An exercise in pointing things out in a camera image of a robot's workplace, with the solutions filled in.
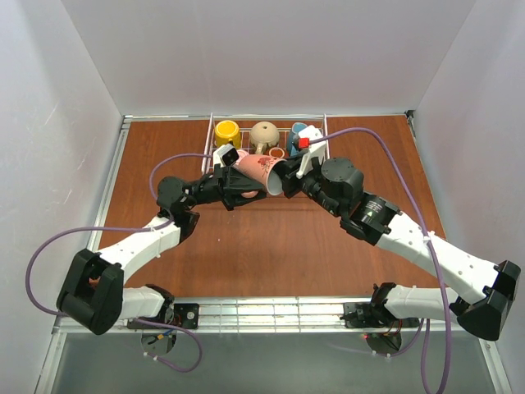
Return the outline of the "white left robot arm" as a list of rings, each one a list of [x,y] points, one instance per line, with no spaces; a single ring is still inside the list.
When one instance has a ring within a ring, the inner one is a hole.
[[[157,187],[159,212],[146,227],[101,250],[83,249],[72,259],[57,308],[96,335],[120,319],[171,323],[175,301],[169,291],[156,285],[126,288],[127,281],[192,235],[199,220],[195,206],[222,202],[232,210],[267,195],[265,181],[236,166],[216,166],[197,181],[166,176]]]

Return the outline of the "black mug orange handle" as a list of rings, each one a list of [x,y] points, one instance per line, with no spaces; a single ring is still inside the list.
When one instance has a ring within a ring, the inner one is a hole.
[[[273,158],[284,158],[285,150],[280,147],[272,147],[269,149],[268,154]]]

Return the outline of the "pale pink tall mug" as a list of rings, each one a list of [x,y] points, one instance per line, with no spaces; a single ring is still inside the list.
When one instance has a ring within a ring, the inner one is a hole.
[[[237,154],[239,155],[238,159],[237,159],[237,162],[239,163],[243,158],[245,158],[246,156],[249,155],[249,153],[243,149],[239,149],[237,151]]]

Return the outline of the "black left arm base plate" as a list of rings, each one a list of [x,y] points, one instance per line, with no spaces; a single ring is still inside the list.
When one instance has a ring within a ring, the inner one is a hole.
[[[197,303],[175,303],[152,318],[141,317],[141,320],[150,323],[175,325],[185,329],[196,329],[199,325],[199,309]]]

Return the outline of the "grey mug blue handle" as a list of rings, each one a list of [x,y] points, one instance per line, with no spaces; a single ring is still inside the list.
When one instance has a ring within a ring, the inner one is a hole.
[[[306,127],[307,125],[305,123],[296,122],[290,128],[286,140],[286,152],[290,157],[294,157],[298,153],[298,150],[295,147],[294,143],[299,138],[299,132],[305,129]]]

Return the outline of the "white mug pink handle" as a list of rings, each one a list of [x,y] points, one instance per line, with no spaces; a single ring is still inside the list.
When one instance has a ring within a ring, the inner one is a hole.
[[[264,154],[249,154],[243,157],[236,167],[246,176],[264,185],[265,191],[271,196],[283,193],[282,181],[276,173],[276,165],[284,163],[283,158],[275,158]]]

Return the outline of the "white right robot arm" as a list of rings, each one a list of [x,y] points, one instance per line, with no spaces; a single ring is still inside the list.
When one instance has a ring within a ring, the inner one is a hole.
[[[301,172],[299,158],[276,165],[285,196],[303,192],[352,237],[388,250],[424,271],[442,277],[445,289],[385,282],[369,302],[343,319],[361,328],[381,328],[404,319],[450,317],[475,337],[499,339],[515,300],[520,267],[479,259],[439,236],[424,232],[407,213],[363,188],[364,175],[347,158],[314,159]]]

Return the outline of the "beige round ceramic mug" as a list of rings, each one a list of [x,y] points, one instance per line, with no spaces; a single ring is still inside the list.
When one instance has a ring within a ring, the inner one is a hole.
[[[280,140],[278,128],[269,121],[256,123],[249,132],[249,143],[255,154],[264,154],[276,147]]]

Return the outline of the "yellow cup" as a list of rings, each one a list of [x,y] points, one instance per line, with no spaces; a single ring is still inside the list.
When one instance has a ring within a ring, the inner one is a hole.
[[[239,125],[232,120],[223,120],[214,127],[215,144],[219,148],[232,144],[236,149],[242,147],[242,135]]]

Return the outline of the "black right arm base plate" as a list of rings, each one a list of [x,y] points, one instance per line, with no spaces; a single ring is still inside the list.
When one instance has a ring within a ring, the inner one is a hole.
[[[384,305],[375,305],[371,302],[344,303],[343,314],[340,320],[347,328],[390,328],[399,323]]]

